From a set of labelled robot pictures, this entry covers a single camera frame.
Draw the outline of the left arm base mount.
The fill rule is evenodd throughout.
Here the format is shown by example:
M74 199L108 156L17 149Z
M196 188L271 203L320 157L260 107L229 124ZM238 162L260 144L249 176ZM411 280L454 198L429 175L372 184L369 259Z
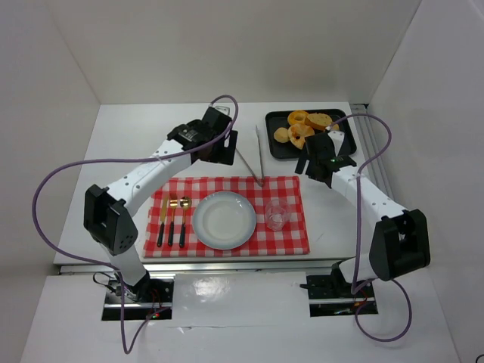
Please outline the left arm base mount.
M105 288L105 298L102 321L119 321L121 317L121 286L116 275L109 276L100 282L93 280L96 284ZM142 321L148 315L151 320L164 321L172 319L172 300L174 294L175 279L173 276L167 278L151 278L148 287L142 287L137 293L132 292L128 287L125 289L124 314L126 321Z

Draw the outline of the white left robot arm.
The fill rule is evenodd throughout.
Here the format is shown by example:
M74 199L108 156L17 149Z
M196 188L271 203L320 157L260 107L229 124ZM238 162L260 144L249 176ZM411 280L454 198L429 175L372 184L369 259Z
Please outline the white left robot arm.
M232 124L231 116L210 106L201 119L175 127L153 153L153 162L140 164L104 188L92 185L85 192L84 228L134 293L148 286L150 276L135 249L138 229L133 217L155 191L198 160L231 165L237 132L229 133L228 146L224 138L213 140L224 137Z

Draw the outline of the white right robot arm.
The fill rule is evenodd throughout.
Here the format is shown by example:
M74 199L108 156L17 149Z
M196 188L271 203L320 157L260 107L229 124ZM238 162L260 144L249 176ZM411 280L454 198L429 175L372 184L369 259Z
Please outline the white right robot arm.
M351 157L339 155L344 139L343 132L309 136L295 169L345 197L356 208L358 228L363 221L373 228L368 253L361 253L359 231L355 257L333 265L334 283L356 290L366 281L391 281L427 267L431 257L426 216L391 200L358 171Z

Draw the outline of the toasted bread slice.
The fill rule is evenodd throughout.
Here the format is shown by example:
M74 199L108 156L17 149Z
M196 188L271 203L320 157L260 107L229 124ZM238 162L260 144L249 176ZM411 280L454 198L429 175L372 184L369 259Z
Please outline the toasted bread slice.
M333 123L326 113L310 113L305 119L305 124L315 130L324 131Z

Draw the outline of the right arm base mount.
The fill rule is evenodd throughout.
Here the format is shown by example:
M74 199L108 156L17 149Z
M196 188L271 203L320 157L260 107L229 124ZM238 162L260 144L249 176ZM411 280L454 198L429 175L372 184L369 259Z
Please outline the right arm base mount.
M314 317L377 315L378 308L372 283L357 293L351 293L351 284L334 268L325 275L306 275L306 281L299 285L307 292L309 314Z

